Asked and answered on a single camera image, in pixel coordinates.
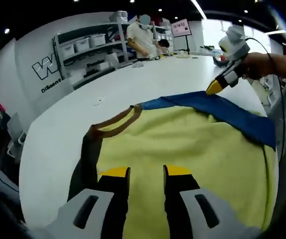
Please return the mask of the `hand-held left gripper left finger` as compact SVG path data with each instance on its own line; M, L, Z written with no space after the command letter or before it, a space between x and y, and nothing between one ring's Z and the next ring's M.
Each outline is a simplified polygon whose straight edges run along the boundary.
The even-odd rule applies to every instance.
M121 239L128 212L130 168L105 171L97 188L85 189L45 226L45 239Z

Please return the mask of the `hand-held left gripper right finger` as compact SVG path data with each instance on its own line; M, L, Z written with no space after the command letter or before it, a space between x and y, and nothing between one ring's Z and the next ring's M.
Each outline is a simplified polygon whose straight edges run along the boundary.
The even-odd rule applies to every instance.
M164 208L172 239L253 239L255 228L231 205L201 188L184 167L164 165Z

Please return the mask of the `person's right hand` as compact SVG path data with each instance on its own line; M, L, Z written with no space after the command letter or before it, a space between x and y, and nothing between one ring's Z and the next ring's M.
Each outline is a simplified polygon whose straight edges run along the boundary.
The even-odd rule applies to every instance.
M249 53L243 63L245 64L243 79L259 80L273 73L273 66L268 54Z

